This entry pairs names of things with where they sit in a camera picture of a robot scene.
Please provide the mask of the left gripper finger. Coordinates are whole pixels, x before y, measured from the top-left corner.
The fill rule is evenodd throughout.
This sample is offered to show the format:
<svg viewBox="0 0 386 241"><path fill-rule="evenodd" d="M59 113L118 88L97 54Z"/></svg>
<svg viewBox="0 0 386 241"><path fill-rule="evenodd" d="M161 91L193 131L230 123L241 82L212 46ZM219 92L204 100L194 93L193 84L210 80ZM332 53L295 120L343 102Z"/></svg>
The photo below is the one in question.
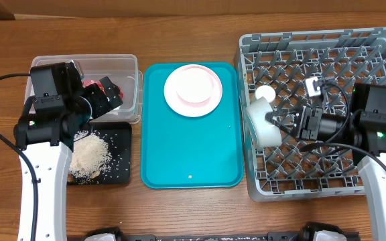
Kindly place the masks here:
<svg viewBox="0 0 386 241"><path fill-rule="evenodd" d="M107 97L107 102L111 109L117 108L122 105L122 92L120 88L111 82L109 77L104 77L99 80L103 87L103 92Z"/></svg>
<svg viewBox="0 0 386 241"><path fill-rule="evenodd" d="M88 100L92 108L92 118L98 118L111 111L105 93L103 93L97 85L84 88L82 96Z"/></svg>

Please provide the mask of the red snack wrapper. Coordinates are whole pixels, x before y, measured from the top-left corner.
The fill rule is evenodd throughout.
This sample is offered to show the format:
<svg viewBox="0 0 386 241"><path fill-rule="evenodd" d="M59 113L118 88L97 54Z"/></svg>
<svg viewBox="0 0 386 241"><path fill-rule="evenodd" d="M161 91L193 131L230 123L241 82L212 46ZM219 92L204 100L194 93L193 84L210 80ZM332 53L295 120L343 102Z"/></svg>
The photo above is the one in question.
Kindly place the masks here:
<svg viewBox="0 0 386 241"><path fill-rule="evenodd" d="M105 93L107 96L110 93L110 89L114 88L114 90L112 90L112 93L120 98L123 97L123 93L121 92L121 88L119 86L117 86L116 84L112 83L111 80L107 77L101 78L99 81L86 80L82 83L83 88L93 86L93 85L97 85L98 88L103 93Z"/></svg>

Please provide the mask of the grey metal bowl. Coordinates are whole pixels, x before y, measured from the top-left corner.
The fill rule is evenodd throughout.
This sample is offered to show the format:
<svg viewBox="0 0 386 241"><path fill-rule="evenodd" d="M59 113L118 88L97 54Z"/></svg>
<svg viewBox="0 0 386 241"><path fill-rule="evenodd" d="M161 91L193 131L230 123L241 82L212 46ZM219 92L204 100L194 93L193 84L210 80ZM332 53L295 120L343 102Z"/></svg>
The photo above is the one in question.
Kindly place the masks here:
<svg viewBox="0 0 386 241"><path fill-rule="evenodd" d="M265 119L273 109L266 98L261 97L246 109L247 123L256 147L278 147L282 144L280 129Z"/></svg>

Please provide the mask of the cream cup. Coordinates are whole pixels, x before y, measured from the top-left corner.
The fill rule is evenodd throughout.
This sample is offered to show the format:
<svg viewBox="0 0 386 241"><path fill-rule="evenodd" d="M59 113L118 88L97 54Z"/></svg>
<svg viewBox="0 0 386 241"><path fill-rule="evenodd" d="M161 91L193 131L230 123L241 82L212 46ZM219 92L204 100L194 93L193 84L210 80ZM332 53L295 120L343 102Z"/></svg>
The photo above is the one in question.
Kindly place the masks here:
<svg viewBox="0 0 386 241"><path fill-rule="evenodd" d="M265 98L269 103L272 103L276 98L276 93L274 88L268 85L262 85L256 87L256 90L253 94L253 100L259 100L260 98Z"/></svg>

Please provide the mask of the white pink plate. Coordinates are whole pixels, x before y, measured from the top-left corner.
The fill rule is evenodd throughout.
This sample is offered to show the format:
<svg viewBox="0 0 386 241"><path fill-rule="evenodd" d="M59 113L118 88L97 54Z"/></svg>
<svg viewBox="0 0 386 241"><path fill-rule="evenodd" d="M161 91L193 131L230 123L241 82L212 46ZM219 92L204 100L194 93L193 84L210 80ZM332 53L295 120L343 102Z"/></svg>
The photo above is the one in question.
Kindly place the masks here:
<svg viewBox="0 0 386 241"><path fill-rule="evenodd" d="M206 70L214 84L210 98L198 104L192 104L182 100L176 92L176 76L184 68L201 68ZM187 64L175 69L166 79L164 84L164 97L168 106L176 113L187 117L200 117L211 113L222 99L222 82L216 73L210 68L199 64Z"/></svg>

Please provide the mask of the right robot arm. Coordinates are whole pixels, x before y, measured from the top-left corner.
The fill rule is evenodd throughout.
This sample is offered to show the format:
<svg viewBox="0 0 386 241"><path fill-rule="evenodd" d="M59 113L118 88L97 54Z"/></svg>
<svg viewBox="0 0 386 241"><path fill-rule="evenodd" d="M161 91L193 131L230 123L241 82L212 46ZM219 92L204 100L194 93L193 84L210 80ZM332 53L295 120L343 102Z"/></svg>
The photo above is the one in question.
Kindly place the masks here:
<svg viewBox="0 0 386 241"><path fill-rule="evenodd" d="M356 83L344 124L319 108L303 106L268 112L267 122L307 141L301 151L348 149L363 183L373 237L386 240L386 86Z"/></svg>

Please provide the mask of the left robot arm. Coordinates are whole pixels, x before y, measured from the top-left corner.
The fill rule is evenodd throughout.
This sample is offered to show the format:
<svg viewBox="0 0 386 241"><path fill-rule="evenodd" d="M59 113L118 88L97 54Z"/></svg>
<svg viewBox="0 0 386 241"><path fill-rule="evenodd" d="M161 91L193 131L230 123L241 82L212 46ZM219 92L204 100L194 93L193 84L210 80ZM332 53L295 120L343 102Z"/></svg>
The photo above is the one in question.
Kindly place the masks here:
<svg viewBox="0 0 386 241"><path fill-rule="evenodd" d="M14 127L22 170L18 240L66 240L66 186L75 134L122 105L105 76L85 81L78 62L31 68L34 90Z"/></svg>

